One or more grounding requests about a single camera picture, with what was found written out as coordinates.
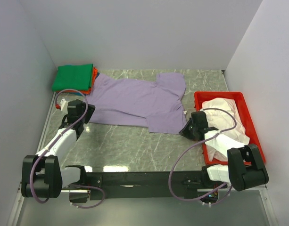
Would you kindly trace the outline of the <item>lavender t shirt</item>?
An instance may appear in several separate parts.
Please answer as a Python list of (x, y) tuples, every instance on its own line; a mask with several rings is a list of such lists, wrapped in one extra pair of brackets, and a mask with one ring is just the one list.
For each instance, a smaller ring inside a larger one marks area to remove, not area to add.
[(88, 103), (96, 107), (90, 122), (178, 134), (187, 123), (182, 106), (185, 90), (180, 73), (160, 73), (155, 81), (115, 80), (100, 74), (87, 97)]

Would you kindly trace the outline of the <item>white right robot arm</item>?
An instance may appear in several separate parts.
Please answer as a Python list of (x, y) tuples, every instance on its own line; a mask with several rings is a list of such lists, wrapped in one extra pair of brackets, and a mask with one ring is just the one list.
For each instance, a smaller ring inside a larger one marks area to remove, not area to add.
[(268, 172), (262, 159), (259, 147), (255, 144), (244, 144), (236, 141), (224, 132), (233, 130), (237, 126), (236, 119), (228, 112), (233, 126), (219, 130), (210, 127), (204, 111), (192, 112), (185, 127), (179, 132), (187, 139), (214, 148), (227, 158), (227, 164), (212, 164), (202, 168), (200, 182), (202, 186), (211, 188), (217, 181), (231, 184), (237, 191), (247, 190), (269, 182)]

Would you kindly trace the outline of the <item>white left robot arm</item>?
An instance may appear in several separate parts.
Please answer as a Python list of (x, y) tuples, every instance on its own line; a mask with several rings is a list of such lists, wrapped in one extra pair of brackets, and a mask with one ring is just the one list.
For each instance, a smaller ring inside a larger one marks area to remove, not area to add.
[(83, 189), (88, 183), (84, 166), (61, 169), (59, 162), (84, 131), (84, 125), (90, 121), (95, 106), (78, 99), (62, 99), (57, 109), (65, 112), (65, 115), (56, 135), (42, 150), (23, 159), (21, 194), (41, 203), (57, 198), (66, 186), (72, 184), (76, 189)]

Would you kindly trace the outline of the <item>white t shirt in bin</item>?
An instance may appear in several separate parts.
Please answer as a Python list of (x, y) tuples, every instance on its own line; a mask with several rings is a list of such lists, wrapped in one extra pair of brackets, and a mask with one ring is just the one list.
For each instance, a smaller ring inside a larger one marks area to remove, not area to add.
[(229, 149), (249, 144), (250, 138), (246, 135), (235, 100), (217, 97), (203, 102), (202, 111), (206, 114), (208, 126), (217, 129), (205, 134), (205, 139), (217, 135), (205, 142), (210, 161), (228, 161)]

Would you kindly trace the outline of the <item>black base beam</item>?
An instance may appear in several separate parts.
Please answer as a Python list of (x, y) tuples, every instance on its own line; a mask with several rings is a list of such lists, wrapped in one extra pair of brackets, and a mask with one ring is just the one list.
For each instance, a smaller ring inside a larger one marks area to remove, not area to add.
[[(82, 186), (98, 187), (105, 197), (114, 198), (160, 198), (171, 197), (168, 187), (169, 171), (160, 172), (87, 172), (81, 182), (67, 189), (83, 189)], [(202, 171), (175, 171), (171, 177), (175, 195), (192, 199), (202, 193), (200, 189), (213, 190), (222, 182), (212, 181)]]

